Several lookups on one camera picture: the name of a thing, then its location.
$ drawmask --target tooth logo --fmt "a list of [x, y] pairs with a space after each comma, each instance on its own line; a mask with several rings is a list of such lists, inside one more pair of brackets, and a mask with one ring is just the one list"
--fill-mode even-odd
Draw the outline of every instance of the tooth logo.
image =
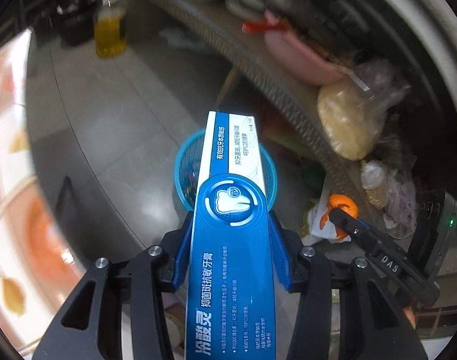
[[215, 209], [219, 214], [244, 212], [250, 209], [250, 199], [243, 196], [237, 187], [229, 187], [227, 190], [217, 191]]

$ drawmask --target silver screw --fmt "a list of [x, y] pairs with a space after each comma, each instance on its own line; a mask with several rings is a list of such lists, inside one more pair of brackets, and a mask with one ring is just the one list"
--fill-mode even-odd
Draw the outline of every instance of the silver screw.
[[313, 257], [315, 256], [315, 249], [312, 246], [304, 246], [302, 248], [302, 254], [305, 257]]
[[368, 264], [367, 260], [363, 257], [357, 257], [355, 259], [355, 265], [359, 268], [367, 268]]
[[105, 268], [108, 263], [109, 261], [105, 257], [100, 257], [99, 259], [97, 259], [97, 261], [95, 261], [95, 266], [99, 269]]
[[152, 245], [148, 248], [148, 254], [152, 257], [158, 256], [160, 253], [162, 253], [162, 248], [158, 245]]

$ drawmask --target blue stripe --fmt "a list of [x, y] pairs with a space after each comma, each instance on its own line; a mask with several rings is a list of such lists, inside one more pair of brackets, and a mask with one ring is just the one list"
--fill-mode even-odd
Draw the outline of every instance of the blue stripe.
[[229, 114], [217, 112], [215, 115], [210, 176], [229, 172]]

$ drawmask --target bag of food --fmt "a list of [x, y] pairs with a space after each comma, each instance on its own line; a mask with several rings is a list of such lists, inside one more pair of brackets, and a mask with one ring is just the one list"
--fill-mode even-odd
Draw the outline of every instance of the bag of food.
[[355, 161], [375, 147], [387, 110], [410, 86], [385, 59], [361, 64], [354, 75], [320, 88], [317, 110], [335, 152]]

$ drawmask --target blue and white box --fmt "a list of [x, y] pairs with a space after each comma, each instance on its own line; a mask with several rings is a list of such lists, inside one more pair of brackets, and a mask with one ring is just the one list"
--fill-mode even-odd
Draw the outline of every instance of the blue and white box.
[[275, 359], [268, 210], [252, 116], [208, 116], [189, 278], [187, 360]]

